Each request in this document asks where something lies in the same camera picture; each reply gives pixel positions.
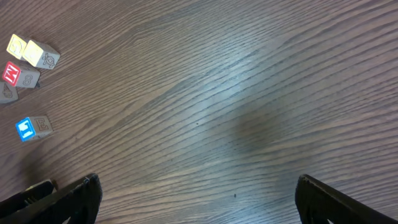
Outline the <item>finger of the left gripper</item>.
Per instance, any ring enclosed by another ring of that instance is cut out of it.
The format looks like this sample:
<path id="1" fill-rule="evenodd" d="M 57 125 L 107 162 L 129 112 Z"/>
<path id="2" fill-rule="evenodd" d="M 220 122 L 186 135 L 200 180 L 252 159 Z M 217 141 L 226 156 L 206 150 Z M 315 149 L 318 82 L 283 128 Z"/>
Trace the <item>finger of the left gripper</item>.
<path id="1" fill-rule="evenodd" d="M 53 186 L 51 183 L 45 183 L 28 191 L 21 191 L 1 202 L 1 218 L 9 216 L 18 210 L 21 210 L 42 198 L 52 194 Z"/>

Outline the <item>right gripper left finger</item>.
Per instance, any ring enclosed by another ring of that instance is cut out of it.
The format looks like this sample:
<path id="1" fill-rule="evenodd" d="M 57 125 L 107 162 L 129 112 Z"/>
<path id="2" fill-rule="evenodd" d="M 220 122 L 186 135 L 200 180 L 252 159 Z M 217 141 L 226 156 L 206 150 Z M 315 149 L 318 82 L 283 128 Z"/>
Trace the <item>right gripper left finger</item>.
<path id="1" fill-rule="evenodd" d="M 97 174 L 88 174 L 17 212 L 1 223 L 94 223 L 103 191 Z"/>

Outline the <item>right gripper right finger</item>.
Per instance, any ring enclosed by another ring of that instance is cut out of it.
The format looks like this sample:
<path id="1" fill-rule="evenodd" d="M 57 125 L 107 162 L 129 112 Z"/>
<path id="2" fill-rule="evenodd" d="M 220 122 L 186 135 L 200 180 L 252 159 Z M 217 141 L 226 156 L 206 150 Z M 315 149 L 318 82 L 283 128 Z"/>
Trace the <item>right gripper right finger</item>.
<path id="1" fill-rule="evenodd" d="M 305 224 L 397 224 L 397 220 L 373 210 L 307 174 L 298 178 L 295 204 L 300 220 Z"/>

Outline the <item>natural block letter W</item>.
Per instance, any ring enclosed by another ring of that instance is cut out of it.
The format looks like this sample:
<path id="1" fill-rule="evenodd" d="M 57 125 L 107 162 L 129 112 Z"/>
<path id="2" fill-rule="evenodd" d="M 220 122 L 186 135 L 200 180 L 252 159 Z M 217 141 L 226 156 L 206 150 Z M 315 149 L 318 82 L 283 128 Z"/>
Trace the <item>natural block letter W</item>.
<path id="1" fill-rule="evenodd" d="M 45 184 L 45 183 L 47 183 L 47 182 L 52 184 L 52 186 L 53 186 L 53 191 L 56 192 L 57 189 L 58 189 L 58 185 L 57 185 L 57 182 L 56 182 L 55 180 L 52 180 L 52 179 L 46 179 L 46 180 L 43 180 L 43 181 L 41 181 L 41 182 L 39 182 L 39 183 L 36 183 L 36 184 L 34 184 L 34 185 L 31 185 L 31 186 L 28 187 L 25 191 L 31 190 L 31 189 L 33 189 L 33 188 L 35 188 L 35 187 L 38 187 L 38 186 L 40 186 L 40 185 L 42 185 L 42 184 Z"/>

